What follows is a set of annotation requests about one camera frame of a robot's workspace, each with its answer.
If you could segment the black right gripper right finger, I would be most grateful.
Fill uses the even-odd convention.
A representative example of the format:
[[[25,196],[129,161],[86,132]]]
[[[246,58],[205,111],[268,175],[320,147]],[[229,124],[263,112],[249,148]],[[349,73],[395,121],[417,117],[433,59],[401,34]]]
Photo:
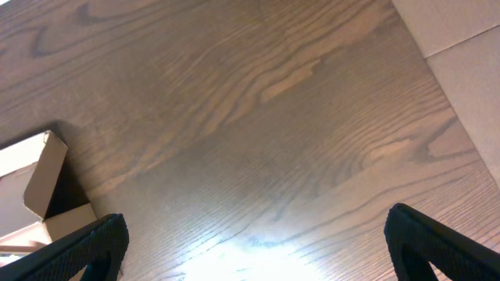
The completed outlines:
[[[435,280],[433,268],[451,280],[499,279],[499,253],[408,205],[389,210],[384,235],[400,280]]]

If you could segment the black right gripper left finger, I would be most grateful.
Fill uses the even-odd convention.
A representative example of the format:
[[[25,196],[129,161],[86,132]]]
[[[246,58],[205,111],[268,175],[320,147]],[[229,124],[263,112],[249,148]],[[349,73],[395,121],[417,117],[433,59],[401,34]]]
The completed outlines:
[[[116,281],[129,244],[123,215],[108,214],[1,267],[2,280]]]

